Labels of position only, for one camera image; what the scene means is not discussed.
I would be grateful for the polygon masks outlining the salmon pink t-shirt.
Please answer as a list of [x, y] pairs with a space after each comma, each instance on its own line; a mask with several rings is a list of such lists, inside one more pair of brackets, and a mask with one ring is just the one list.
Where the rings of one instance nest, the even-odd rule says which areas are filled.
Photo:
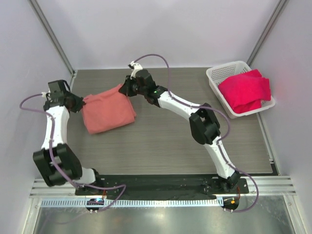
[[82, 117], [89, 134], [98, 134], [135, 122], [136, 113], [129, 98], [119, 92], [118, 86], [88, 95], [83, 101]]

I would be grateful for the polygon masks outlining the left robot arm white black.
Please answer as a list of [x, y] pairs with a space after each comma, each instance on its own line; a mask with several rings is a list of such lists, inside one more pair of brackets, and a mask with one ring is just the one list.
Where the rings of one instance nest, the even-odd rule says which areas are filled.
[[70, 113], [77, 113], [85, 102], [71, 93], [65, 80], [48, 83], [49, 92], [44, 95], [46, 102], [43, 113], [47, 116], [45, 139], [41, 150], [33, 153], [33, 160], [42, 178], [49, 187], [71, 182], [74, 186], [100, 194], [104, 183], [99, 173], [92, 168], [82, 167], [79, 159], [67, 144], [67, 123]]

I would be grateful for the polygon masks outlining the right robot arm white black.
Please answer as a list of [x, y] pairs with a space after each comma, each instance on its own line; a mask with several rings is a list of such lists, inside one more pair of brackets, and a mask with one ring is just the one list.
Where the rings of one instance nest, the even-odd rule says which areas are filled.
[[146, 69], [127, 75], [119, 92], [127, 97], [142, 95], [151, 105], [186, 119], [193, 139], [205, 147], [213, 160], [221, 190], [230, 193], [237, 188], [240, 174], [223, 146], [220, 123], [209, 104], [197, 105], [175, 96], [167, 88], [156, 85]]

